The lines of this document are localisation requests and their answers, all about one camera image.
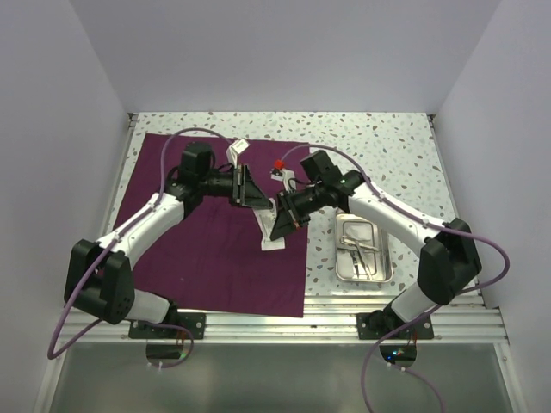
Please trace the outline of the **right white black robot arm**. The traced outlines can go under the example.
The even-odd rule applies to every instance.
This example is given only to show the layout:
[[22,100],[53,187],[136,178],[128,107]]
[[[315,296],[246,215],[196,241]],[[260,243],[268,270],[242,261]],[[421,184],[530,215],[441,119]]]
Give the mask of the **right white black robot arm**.
[[303,158],[300,165],[310,185],[276,196],[270,240],[307,226],[312,213],[329,206],[378,225],[418,257],[416,281],[383,310],[368,316],[371,330],[405,336],[422,314],[449,304],[480,273],[479,254],[465,221],[435,221],[384,193],[359,169],[341,172],[325,147]]

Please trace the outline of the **white sachet packet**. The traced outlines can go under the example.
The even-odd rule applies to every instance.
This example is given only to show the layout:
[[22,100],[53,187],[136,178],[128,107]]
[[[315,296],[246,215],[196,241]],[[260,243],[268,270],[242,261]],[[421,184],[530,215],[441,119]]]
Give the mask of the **white sachet packet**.
[[276,212],[267,209],[254,209],[253,212],[262,235],[261,251],[284,250],[285,240],[283,238],[278,238],[275,241],[270,238],[276,223]]

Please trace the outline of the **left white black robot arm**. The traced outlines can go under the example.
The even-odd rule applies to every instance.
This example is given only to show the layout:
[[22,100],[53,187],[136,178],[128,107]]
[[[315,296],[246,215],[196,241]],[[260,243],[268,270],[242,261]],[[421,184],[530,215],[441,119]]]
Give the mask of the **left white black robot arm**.
[[139,259],[171,228],[184,221],[207,197],[228,199],[233,207],[269,210],[271,200],[254,182],[239,156],[248,143],[229,145],[229,169],[214,167],[214,152],[192,142],[180,163],[161,171],[159,190],[130,219],[94,242],[81,240],[71,251],[65,284],[65,308],[77,308],[109,324],[147,323],[159,337],[178,330],[176,304],[137,289],[133,269]]

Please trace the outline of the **purple cloth mat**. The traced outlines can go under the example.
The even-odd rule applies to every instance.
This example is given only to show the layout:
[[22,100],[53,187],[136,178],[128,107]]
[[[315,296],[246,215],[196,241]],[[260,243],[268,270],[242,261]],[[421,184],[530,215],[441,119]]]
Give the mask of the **purple cloth mat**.
[[[168,136],[148,133],[115,218],[114,228],[144,207],[160,188],[160,156]],[[185,147],[207,143],[215,167],[227,162],[228,143],[216,137],[182,136],[168,146],[165,173],[179,165]],[[255,140],[239,156],[269,197],[283,189],[270,178],[276,159],[300,142]],[[284,238],[282,250],[262,251],[254,212],[225,197],[205,197],[182,223],[167,231],[133,268],[133,286],[182,308],[302,317],[306,289],[307,229]]]

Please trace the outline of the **stainless steel tray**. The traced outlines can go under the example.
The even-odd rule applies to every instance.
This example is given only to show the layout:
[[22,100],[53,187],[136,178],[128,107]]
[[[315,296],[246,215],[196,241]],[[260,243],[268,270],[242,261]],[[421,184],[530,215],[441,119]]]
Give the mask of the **stainless steel tray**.
[[393,278],[388,235],[371,221],[338,209],[335,248],[339,280],[383,284]]

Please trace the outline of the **white gauze pad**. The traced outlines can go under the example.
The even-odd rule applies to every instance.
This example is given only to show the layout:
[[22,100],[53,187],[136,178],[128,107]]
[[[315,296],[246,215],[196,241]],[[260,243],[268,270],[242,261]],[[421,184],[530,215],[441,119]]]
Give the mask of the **white gauze pad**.
[[371,242],[374,237],[373,226],[364,221],[346,221],[343,226],[343,233],[346,237],[358,242]]

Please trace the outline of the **steel tweezers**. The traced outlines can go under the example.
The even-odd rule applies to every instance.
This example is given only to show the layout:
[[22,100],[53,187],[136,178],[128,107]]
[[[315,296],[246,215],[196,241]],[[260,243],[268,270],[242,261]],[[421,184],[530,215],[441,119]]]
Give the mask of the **steel tweezers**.
[[377,247],[359,243],[360,248],[363,252],[363,259],[368,265],[369,275],[361,274],[360,277],[355,276],[358,280],[362,281],[373,281],[378,282],[383,280],[383,273],[381,272],[380,264],[378,263],[378,258],[381,253],[381,250]]

